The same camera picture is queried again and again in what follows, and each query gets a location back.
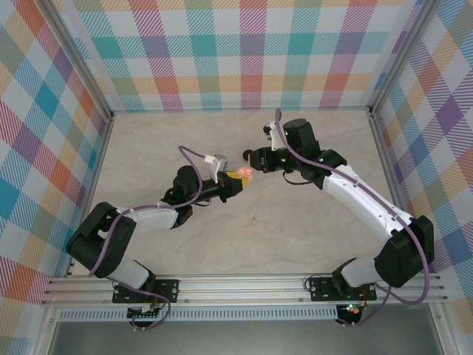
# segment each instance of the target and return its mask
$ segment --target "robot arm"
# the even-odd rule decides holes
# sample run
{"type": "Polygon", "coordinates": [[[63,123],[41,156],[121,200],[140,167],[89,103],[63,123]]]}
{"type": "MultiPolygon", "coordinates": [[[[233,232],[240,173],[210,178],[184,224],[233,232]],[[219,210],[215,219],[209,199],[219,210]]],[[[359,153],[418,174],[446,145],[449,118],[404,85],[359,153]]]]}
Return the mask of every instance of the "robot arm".
{"type": "Polygon", "coordinates": [[[363,260],[351,259],[333,272],[332,284],[340,297],[344,297],[351,288],[381,280],[393,287],[401,287],[422,270],[421,258],[412,239],[405,228],[383,208],[379,201],[391,206],[397,214],[396,217],[409,225],[419,239],[428,263],[433,261],[432,222],[424,216],[413,218],[409,213],[392,206],[370,187],[368,189],[374,192],[377,198],[359,188],[360,183],[365,186],[366,183],[340,154],[331,149],[320,149],[311,125],[305,119],[292,120],[283,126],[288,144],[303,158],[339,170],[356,180],[356,183],[294,157],[282,143],[274,122],[266,125],[263,131],[272,146],[245,151],[243,158],[248,160],[251,167],[263,172],[278,170],[287,173],[300,172],[305,180],[338,198],[354,211],[384,243],[378,255],[363,260]]]}
{"type": "MultiPolygon", "coordinates": [[[[249,183],[248,176],[225,171],[227,160],[222,155],[206,157],[212,164],[212,178],[203,181],[203,189],[193,202],[199,203],[218,197],[223,203],[239,194],[249,183]]],[[[132,236],[158,229],[174,229],[184,224],[192,216],[192,206],[167,209],[190,201],[199,189],[199,180],[191,166],[183,166],[177,171],[173,186],[156,203],[139,210],[131,210],[119,219],[110,237],[105,255],[95,276],[108,277],[136,289],[154,292],[154,274],[135,260],[125,257],[125,251],[132,236]]],[[[126,209],[117,209],[107,202],[99,203],[82,222],[70,238],[66,251],[88,270],[94,268],[102,252],[103,234],[108,232],[113,221],[126,209]]]]}

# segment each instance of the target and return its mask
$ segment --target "metal vent grille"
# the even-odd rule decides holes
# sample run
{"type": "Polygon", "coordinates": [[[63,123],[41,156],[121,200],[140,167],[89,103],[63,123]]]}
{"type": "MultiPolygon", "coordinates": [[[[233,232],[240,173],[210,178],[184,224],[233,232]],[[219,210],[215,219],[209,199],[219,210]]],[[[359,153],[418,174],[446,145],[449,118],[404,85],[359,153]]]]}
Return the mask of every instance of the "metal vent grille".
{"type": "MultiPolygon", "coordinates": [[[[173,307],[166,321],[238,321],[238,320],[334,320],[334,305],[245,306],[245,307],[173,307]]],[[[139,316],[138,319],[156,320],[139,316]]],[[[126,308],[65,308],[59,322],[128,321],[126,308]]]]}

